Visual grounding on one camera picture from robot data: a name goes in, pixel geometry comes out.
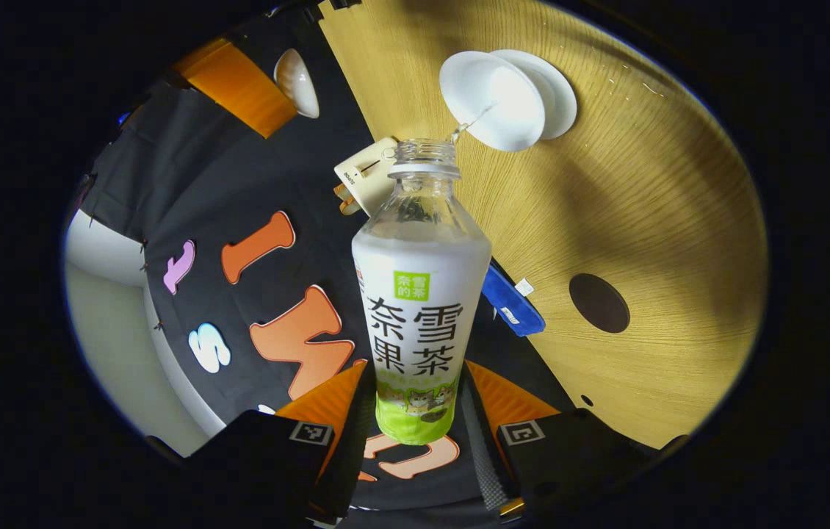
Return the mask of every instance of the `wooden table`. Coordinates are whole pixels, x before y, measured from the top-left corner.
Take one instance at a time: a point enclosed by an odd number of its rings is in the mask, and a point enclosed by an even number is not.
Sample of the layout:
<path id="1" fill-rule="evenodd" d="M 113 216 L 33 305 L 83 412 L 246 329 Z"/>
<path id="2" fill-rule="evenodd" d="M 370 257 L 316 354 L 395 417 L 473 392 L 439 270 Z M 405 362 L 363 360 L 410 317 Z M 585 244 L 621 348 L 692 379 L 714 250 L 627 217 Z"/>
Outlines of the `wooden table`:
<path id="1" fill-rule="evenodd" d="M 654 447 L 693 431 L 744 365 L 768 280 L 757 192 L 714 117 L 636 50 L 533 0 L 320 7 L 374 140 L 447 137 L 458 124 L 439 69 L 458 51 L 529 51 L 566 75 L 571 130 L 520 153 L 462 135 L 455 193 L 507 273 L 535 287 L 546 330 L 530 341 L 576 405 L 587 395 L 608 425 Z M 580 273 L 623 295 L 626 331 L 577 311 Z"/>

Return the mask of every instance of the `green logo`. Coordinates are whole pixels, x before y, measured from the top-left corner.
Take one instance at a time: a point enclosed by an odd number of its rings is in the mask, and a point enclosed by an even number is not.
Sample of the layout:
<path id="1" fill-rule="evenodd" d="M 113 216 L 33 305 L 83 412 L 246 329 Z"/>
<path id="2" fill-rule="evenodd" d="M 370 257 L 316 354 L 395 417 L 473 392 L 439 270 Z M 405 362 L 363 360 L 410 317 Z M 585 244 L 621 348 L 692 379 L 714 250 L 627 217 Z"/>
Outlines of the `green logo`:
<path id="1" fill-rule="evenodd" d="M 431 274 L 395 272 L 395 298 L 411 301 L 428 301 L 428 286 Z"/>

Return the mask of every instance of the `blue fabric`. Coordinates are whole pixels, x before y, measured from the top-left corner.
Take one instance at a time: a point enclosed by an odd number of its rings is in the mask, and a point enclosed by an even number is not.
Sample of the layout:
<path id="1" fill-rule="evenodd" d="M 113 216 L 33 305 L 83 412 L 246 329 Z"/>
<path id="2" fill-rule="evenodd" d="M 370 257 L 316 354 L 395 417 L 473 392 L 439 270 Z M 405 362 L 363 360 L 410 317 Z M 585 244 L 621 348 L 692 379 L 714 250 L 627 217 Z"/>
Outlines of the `blue fabric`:
<path id="1" fill-rule="evenodd" d="M 492 263 L 483 278 L 481 292 L 517 336 L 529 336 L 546 328 L 546 321 L 539 312 Z"/>

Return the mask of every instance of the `black cloth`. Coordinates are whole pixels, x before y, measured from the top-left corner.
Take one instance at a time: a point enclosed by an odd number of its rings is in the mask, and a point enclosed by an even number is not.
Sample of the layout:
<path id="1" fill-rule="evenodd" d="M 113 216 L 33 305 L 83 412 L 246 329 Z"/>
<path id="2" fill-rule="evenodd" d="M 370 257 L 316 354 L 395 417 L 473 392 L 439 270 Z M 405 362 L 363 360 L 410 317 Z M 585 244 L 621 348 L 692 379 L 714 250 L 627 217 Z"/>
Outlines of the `black cloth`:
<path id="1" fill-rule="evenodd" d="M 350 250 L 366 217 L 342 215 L 332 191 L 339 183 L 333 166 L 372 143 L 372 137 L 319 30 L 270 24 L 251 33 L 261 33 L 261 40 L 250 37 L 237 45 L 269 75 L 285 49 L 300 51 L 317 88 L 320 118 L 298 116 L 265 140 L 206 95 L 158 84 L 118 140 L 97 158 L 97 182 L 82 204 L 83 211 L 120 234 L 147 241 L 148 284 L 167 342 L 193 387 L 225 422 L 259 405 L 280 409 L 291 401 L 288 388 L 298 365 L 262 358 L 248 327 L 291 309 L 312 284 L 325 291 L 342 319 L 340 334 L 314 341 L 354 341 L 344 369 L 355 359 L 372 358 Z M 221 248 L 253 234 L 278 210 L 288 214 L 295 244 L 265 255 L 243 271 L 237 284 L 229 284 Z M 163 275 L 187 239 L 196 244 L 195 261 L 171 295 Z M 231 351 L 230 364 L 216 374 L 201 368 L 187 344 L 190 332 L 203 323 L 214 325 Z M 557 409 L 574 408 L 528 339 L 516 337 L 495 318 L 483 297 L 466 357 Z M 398 511 L 399 519 L 408 520 L 406 527 L 436 527 L 439 517 L 463 518 L 466 526 L 496 523 L 483 508 L 459 411 L 449 432 L 458 443 L 458 459 L 408 480 L 378 465 L 415 458 L 425 454 L 424 447 L 399 445 L 364 459 L 362 471 L 378 481 L 358 482 L 352 503 L 360 509 L 349 519 L 377 512 L 362 510 L 367 508 L 379 509 L 375 520 Z M 374 420 L 370 435 L 379 433 Z M 349 519 L 349 526 L 368 526 Z"/>

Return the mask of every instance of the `plastic bottle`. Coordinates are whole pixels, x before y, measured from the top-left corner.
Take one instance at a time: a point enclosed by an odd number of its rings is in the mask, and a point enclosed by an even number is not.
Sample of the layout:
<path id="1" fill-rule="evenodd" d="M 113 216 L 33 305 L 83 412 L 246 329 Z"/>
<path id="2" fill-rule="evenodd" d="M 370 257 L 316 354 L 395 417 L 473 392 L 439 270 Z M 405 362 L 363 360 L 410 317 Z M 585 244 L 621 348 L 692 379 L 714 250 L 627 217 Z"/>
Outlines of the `plastic bottle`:
<path id="1" fill-rule="evenodd" d="M 491 245 L 453 195 L 451 141 L 395 150 L 392 196 L 353 238 L 377 376 L 379 429 L 403 445 L 444 436 Z"/>

